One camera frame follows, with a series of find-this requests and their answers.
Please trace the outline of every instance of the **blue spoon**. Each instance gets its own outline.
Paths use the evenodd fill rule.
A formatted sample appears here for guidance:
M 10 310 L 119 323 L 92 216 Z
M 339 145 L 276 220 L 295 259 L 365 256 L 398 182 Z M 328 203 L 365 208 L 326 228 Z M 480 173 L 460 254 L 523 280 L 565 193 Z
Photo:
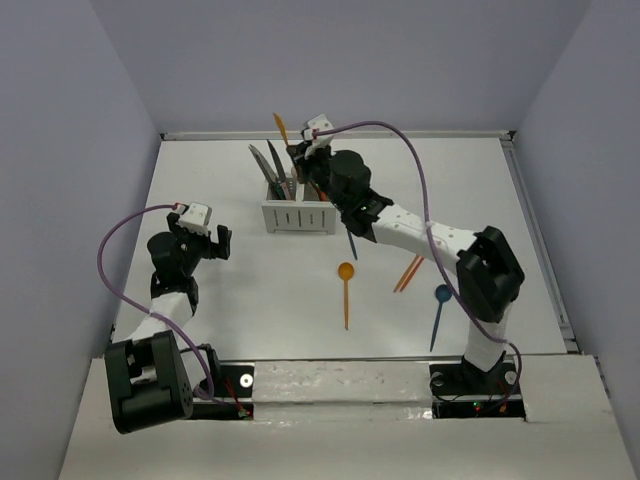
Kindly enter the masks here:
M 431 332 L 431 346 L 429 352 L 433 352 L 433 346 L 436 343 L 436 336 L 438 335 L 438 326 L 440 325 L 440 315 L 442 314 L 442 306 L 451 300 L 451 290 L 446 285 L 438 285 L 436 288 L 436 300 L 438 300 L 438 312 L 436 313 L 436 321 L 433 324 L 433 332 Z

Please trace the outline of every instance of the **cable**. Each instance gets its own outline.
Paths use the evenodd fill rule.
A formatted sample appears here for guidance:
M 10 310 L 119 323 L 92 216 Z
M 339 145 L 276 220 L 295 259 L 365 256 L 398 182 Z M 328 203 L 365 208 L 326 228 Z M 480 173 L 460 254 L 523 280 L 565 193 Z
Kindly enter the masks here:
M 200 398 L 202 400 L 213 400 L 213 377 L 211 376 L 211 371 L 209 370 L 209 366 L 207 365 L 207 362 L 205 361 L 204 357 L 202 356 L 202 354 L 198 350 L 198 347 L 196 346 L 196 344 L 193 343 L 193 341 L 189 338 L 189 336 L 178 325 L 176 325 L 172 320 L 170 320 L 169 318 L 165 317 L 164 315 L 161 315 L 161 314 L 156 313 L 156 312 L 152 312 L 151 310 L 149 310 L 144 305 L 136 302 L 132 298 L 127 297 L 123 292 L 120 292 L 116 287 L 113 286 L 113 284 L 109 281 L 109 279 L 107 278 L 107 276 L 104 273 L 103 260 L 102 260 L 102 257 L 104 255 L 104 247 L 107 245 L 107 242 L 113 236 L 113 234 L 116 233 L 116 231 L 118 231 L 118 229 L 120 229 L 120 227 L 122 227 L 124 224 L 130 222 L 134 218 L 139 217 L 139 216 L 141 216 L 141 215 L 143 215 L 145 213 L 153 212 L 154 210 L 164 210 L 164 209 L 173 210 L 176 207 L 176 205 L 177 204 L 174 204 L 174 205 L 166 204 L 166 205 L 155 205 L 153 207 L 147 207 L 144 210 L 140 210 L 139 212 L 132 213 L 128 217 L 126 217 L 126 218 L 120 220 L 118 223 L 116 223 L 113 226 L 113 228 L 111 228 L 111 230 L 109 230 L 109 232 L 107 232 L 107 234 L 104 236 L 104 238 L 100 242 L 100 247 L 98 248 L 98 260 L 97 260 L 97 262 L 98 262 L 98 274 L 100 275 L 100 278 L 102 279 L 102 283 L 104 283 L 105 286 L 116 297 L 118 297 L 123 302 L 128 303 L 132 307 L 137 308 L 142 313 L 150 315 L 153 318 L 156 318 L 156 319 L 160 320 L 161 322 L 164 322 L 169 328 L 171 328 L 171 330 L 176 332 L 178 334 L 178 336 L 180 338 L 182 338 L 182 340 L 184 340 L 184 342 L 189 347 L 189 350 L 191 350 L 193 352 L 193 354 L 196 356 L 196 358 L 198 359 L 198 362 L 202 366 L 202 369 L 204 370 L 204 374 L 205 374 L 205 376 L 207 378 L 207 387 L 208 387 L 209 392 L 208 393 L 204 392 L 201 388 L 197 387 L 194 390 L 194 393 L 196 394 L 196 396 L 198 398 Z
M 407 145 L 407 147 L 411 151 L 411 155 L 413 156 L 413 159 L 416 162 L 416 167 L 418 168 L 418 176 L 420 177 L 420 186 L 422 188 L 422 205 L 424 208 L 424 222 L 428 226 L 431 221 L 431 215 L 429 213 L 429 194 L 428 194 L 429 192 L 427 189 L 427 181 L 424 176 L 424 170 L 422 169 L 422 163 L 420 163 L 420 157 L 418 156 L 418 152 L 416 152 L 416 149 L 411 143 L 411 141 L 409 140 L 409 138 L 404 133 L 402 133 L 398 128 L 394 127 L 389 123 L 381 122 L 379 120 L 365 120 L 363 122 L 352 123 L 350 125 L 345 125 L 344 127 L 334 128 L 332 130 L 316 131 L 316 132 L 313 132 L 313 137 L 317 138 L 319 136 L 325 136 L 325 135 L 336 135 L 338 133 L 346 132 L 347 130 L 354 130 L 356 128 L 369 127 L 369 126 L 383 127 L 383 128 L 386 128 L 387 130 L 391 130 L 396 135 L 398 135 L 398 137 L 400 137 L 400 139 Z M 453 283 L 449 278 L 449 274 L 444 268 L 442 258 L 440 257 L 438 249 L 436 248 L 436 243 L 433 238 L 433 232 L 431 231 L 430 228 L 427 227 L 426 233 L 427 233 L 427 241 L 429 242 L 429 248 L 431 249 L 431 253 L 433 254 L 433 259 L 436 263 L 436 267 L 438 268 L 438 271 L 440 272 L 440 275 L 442 276 L 444 283 L 447 285 L 447 287 L 449 287 L 454 298 L 460 304 L 460 306 L 462 307 L 464 312 L 467 314 L 471 322 L 487 340 L 490 340 L 494 343 L 509 345 L 511 349 L 514 351 L 516 358 L 518 360 L 518 368 L 516 370 L 516 379 L 513 383 L 513 387 L 509 391 L 508 395 L 505 395 L 502 398 L 502 400 L 500 400 L 495 405 L 487 409 L 487 411 L 491 411 L 494 408 L 498 408 L 502 404 L 506 403 L 509 400 L 509 397 L 515 394 L 518 388 L 518 384 L 520 383 L 520 376 L 522 375 L 522 355 L 520 354 L 520 350 L 518 349 L 518 347 L 516 347 L 516 345 L 513 342 L 510 342 L 506 338 L 500 338 L 500 337 L 495 337 L 491 335 L 489 332 L 487 332 L 484 329 L 482 324 L 480 324 L 479 320 L 475 318 L 475 316 L 473 315 L 469 307 L 465 304 L 464 300 L 460 296 L 460 293 L 458 293 L 458 291 L 453 286 Z

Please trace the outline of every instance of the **white table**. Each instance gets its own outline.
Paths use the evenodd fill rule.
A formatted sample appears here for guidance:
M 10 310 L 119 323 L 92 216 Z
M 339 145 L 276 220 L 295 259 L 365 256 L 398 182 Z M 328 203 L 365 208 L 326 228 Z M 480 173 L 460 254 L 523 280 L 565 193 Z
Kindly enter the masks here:
M 195 277 L 200 305 L 187 332 L 210 342 L 222 359 L 389 358 L 428 356 L 436 312 L 435 266 L 423 264 L 408 289 L 392 290 L 413 255 L 356 239 L 360 260 L 350 283 L 351 325 L 345 332 L 342 283 L 337 267 L 352 261 L 345 229 L 337 234 L 268 234 L 261 213 L 263 178 L 248 151 L 264 140 L 164 142 L 148 205 L 197 201 L 213 207 L 212 229 L 233 230 L 229 261 L 202 261 Z M 285 168 L 281 141 L 274 142 Z M 496 138 L 414 140 L 430 189 L 432 218 L 459 228 L 500 228 L 526 280 L 514 305 L 507 336 L 527 354 L 566 352 L 524 215 Z M 372 187 L 421 214 L 416 167 L 395 138 L 338 139 L 334 148 L 359 152 L 373 172 Z M 165 214 L 142 222 L 126 293 L 149 302 L 153 266 L 147 240 L 166 230 Z M 142 314 L 124 305 L 115 340 L 127 337 Z M 445 305 L 434 356 L 459 356 L 468 320 Z
M 371 376 L 359 380 L 378 388 Z M 527 422 L 319 419 L 312 406 L 299 418 L 296 406 L 283 405 L 280 421 L 182 421 L 122 436 L 111 420 L 104 362 L 94 360 L 60 479 L 635 478 L 592 358 L 526 357 L 521 386 Z

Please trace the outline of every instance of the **orange spoon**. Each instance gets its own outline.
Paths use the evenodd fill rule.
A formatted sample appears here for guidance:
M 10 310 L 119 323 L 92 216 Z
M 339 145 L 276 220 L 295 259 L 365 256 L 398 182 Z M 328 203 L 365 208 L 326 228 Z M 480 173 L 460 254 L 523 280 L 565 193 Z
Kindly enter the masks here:
M 349 262 L 338 267 L 338 275 L 344 280 L 344 329 L 349 330 L 349 280 L 353 278 L 355 270 Z

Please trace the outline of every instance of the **gray wall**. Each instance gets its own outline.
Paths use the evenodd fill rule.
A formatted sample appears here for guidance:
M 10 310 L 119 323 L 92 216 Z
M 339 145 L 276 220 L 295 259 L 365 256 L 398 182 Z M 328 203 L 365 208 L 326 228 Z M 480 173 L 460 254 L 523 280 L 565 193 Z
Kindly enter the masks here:
M 515 129 L 587 0 L 91 0 L 160 131 Z
M 46 480 L 116 305 L 98 243 L 144 204 L 159 141 L 87 0 L 4 2 L 0 45 L 0 477 Z
M 516 136 L 580 345 L 640 472 L 640 3 L 595 0 Z

